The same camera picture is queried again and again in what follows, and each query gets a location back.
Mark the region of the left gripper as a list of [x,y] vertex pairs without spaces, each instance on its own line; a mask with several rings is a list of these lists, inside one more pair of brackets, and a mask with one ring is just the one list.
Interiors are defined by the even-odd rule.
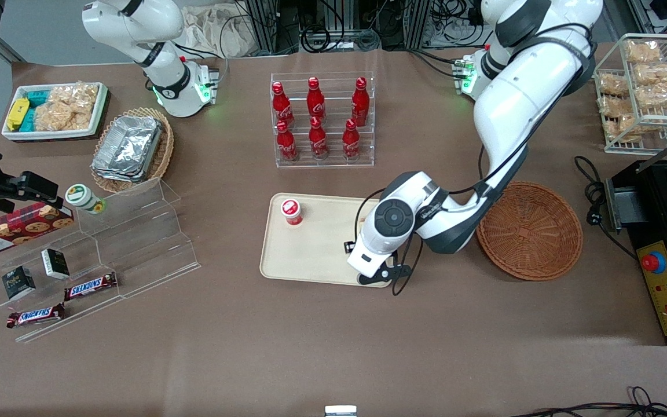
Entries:
[[397,249],[391,254],[378,254],[369,251],[362,243],[345,241],[344,250],[349,254],[347,263],[354,268],[358,275],[357,280],[378,280],[378,282],[397,282],[410,279],[413,270],[406,264],[396,264]]

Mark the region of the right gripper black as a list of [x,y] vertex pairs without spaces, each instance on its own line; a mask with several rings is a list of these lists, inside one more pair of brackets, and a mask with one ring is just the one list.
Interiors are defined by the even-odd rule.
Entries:
[[57,196],[57,193],[58,185],[55,182],[34,172],[22,171],[21,176],[0,173],[0,202],[4,200],[35,201],[61,209],[64,200]]

